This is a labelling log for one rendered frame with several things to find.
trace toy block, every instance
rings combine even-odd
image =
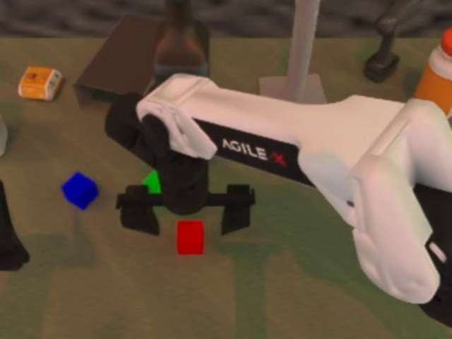
[[[99,195],[96,183],[80,172],[74,173],[61,190],[66,200],[81,210],[85,210]]]
[[[177,253],[180,255],[203,254],[203,222],[182,220],[177,222]]]
[[[157,171],[152,171],[146,178],[144,178],[144,186],[148,188],[149,194],[161,194],[162,189],[160,188],[160,180]]]

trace brown table surface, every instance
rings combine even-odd
[[[178,257],[179,217],[158,210],[162,235],[125,230],[114,209],[126,185],[150,168],[104,133],[107,104],[81,109],[72,82],[102,40],[0,40],[0,114],[11,137],[0,173],[16,231],[31,255],[0,273],[0,338],[5,339],[408,339],[452,331],[416,306],[374,287],[361,272],[351,229],[319,193],[247,167],[214,160],[211,189],[256,190],[252,226],[220,237],[220,209],[205,209],[205,254]],[[377,40],[317,40],[311,70],[330,102],[352,94],[409,98],[438,40],[398,40],[402,62],[382,84],[362,75]],[[212,41],[212,78],[251,93],[260,76],[283,75],[284,39]],[[66,77],[53,102],[18,97],[29,65]],[[81,171],[99,185],[84,212],[60,185]]]

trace green cube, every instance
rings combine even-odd
[[[152,171],[149,175],[144,178],[143,185],[148,187],[149,194],[161,194],[162,189],[160,188],[160,180],[158,179],[158,172]]]

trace dark background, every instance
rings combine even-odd
[[[376,35],[392,0],[322,0],[319,37]],[[159,16],[163,0],[0,0],[0,36],[104,37],[123,13]],[[294,0],[192,0],[213,36],[288,37]],[[452,0],[424,0],[403,34],[438,37],[452,26]]]

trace red cube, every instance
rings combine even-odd
[[[204,226],[199,220],[177,222],[177,253],[180,255],[203,254]]]

